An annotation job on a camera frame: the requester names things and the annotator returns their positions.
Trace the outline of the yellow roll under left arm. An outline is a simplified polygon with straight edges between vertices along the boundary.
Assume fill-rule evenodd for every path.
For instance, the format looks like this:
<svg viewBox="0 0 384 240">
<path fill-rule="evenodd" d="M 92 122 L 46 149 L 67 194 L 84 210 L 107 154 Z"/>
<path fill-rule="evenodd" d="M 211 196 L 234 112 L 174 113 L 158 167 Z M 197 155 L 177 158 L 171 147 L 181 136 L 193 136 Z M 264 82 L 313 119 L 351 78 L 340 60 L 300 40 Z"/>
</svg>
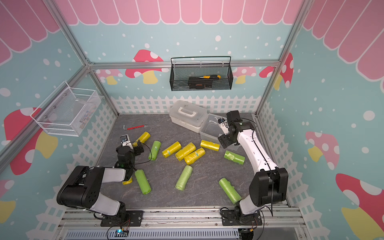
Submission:
<svg viewBox="0 0 384 240">
<path fill-rule="evenodd" d="M 123 185 L 129 185 L 133 182 L 133 178 L 131 177 L 128 181 L 123 181 L 122 184 Z"/>
</svg>

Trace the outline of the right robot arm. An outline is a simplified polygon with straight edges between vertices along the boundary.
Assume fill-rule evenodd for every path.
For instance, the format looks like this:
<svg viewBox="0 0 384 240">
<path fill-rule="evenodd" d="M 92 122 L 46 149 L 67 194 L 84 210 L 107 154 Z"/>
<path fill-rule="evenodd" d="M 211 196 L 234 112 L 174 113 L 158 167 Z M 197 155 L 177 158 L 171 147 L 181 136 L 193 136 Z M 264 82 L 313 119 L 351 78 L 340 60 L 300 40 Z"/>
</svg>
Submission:
<svg viewBox="0 0 384 240">
<path fill-rule="evenodd" d="M 239 111 L 230 111 L 218 123 L 223 131 L 218 137 L 221 146 L 224 149 L 231 145 L 242 146 L 255 173 L 249 186 L 249 195 L 237 204 L 240 215 L 251 215 L 265 206 L 285 201 L 288 171 L 278 167 L 267 154 L 252 121 L 243 119 Z"/>
</svg>

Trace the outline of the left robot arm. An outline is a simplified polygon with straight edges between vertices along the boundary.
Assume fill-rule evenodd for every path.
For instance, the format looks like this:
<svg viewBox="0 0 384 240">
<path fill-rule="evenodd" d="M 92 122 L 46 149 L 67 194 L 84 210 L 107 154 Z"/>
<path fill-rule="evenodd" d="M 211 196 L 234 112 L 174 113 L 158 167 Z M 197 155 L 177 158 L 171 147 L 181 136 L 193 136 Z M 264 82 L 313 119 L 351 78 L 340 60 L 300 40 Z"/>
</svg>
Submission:
<svg viewBox="0 0 384 240">
<path fill-rule="evenodd" d="M 137 142 L 117 147 L 118 161 L 111 167 L 77 166 L 57 194 L 57 203 L 62 206 L 86 209 L 104 216 L 118 216 L 125 204 L 101 193 L 105 183 L 129 182 L 135 170 L 135 158 L 144 152 L 143 144 Z"/>
</svg>

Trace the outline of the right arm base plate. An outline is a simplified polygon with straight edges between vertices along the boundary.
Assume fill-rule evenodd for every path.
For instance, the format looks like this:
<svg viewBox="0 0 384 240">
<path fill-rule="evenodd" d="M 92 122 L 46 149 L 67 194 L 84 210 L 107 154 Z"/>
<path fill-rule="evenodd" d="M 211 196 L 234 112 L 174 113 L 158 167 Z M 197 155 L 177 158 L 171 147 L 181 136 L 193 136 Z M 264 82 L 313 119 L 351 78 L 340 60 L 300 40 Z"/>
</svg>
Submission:
<svg viewBox="0 0 384 240">
<path fill-rule="evenodd" d="M 233 209 L 223 208 L 219 210 L 223 226 L 261 226 L 263 224 L 260 213 L 244 215 Z"/>
</svg>

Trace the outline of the yellow roll with blue label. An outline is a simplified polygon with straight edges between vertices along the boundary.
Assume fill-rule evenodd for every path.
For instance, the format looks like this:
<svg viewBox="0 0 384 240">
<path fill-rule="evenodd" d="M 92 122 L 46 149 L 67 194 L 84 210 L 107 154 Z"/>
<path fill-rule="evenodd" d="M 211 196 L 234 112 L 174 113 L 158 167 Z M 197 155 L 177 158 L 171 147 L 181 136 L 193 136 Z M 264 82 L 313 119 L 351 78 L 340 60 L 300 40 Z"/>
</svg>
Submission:
<svg viewBox="0 0 384 240">
<path fill-rule="evenodd" d="M 184 160 L 187 165 L 192 165 L 195 163 L 198 159 L 200 159 L 202 156 L 206 154 L 205 150 L 203 148 L 197 149 L 196 151 L 190 153 L 187 155 Z"/>
</svg>

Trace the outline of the clear plastic storage box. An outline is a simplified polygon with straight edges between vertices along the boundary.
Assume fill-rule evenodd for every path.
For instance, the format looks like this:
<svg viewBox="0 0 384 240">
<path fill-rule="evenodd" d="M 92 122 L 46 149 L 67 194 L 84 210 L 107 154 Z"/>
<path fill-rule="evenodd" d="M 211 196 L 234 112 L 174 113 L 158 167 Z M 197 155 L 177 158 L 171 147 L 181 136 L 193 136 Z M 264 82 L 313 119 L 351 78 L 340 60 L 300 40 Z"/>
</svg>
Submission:
<svg viewBox="0 0 384 240">
<path fill-rule="evenodd" d="M 223 118 L 225 121 L 227 120 L 225 117 L 219 115 L 208 114 L 208 118 L 200 130 L 200 136 L 202 140 L 220 144 L 218 137 L 224 134 L 218 123 L 218 120 L 221 118 Z"/>
</svg>

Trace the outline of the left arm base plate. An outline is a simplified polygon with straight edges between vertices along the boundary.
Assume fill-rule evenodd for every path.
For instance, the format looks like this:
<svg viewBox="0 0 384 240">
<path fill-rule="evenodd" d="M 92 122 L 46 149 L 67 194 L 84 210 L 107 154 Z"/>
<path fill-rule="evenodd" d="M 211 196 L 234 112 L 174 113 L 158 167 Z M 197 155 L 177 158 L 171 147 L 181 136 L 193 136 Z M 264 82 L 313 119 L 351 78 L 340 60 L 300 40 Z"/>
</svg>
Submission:
<svg viewBox="0 0 384 240">
<path fill-rule="evenodd" d="M 140 227 L 144 211 L 123 210 L 116 216 L 103 216 L 101 227 Z"/>
</svg>

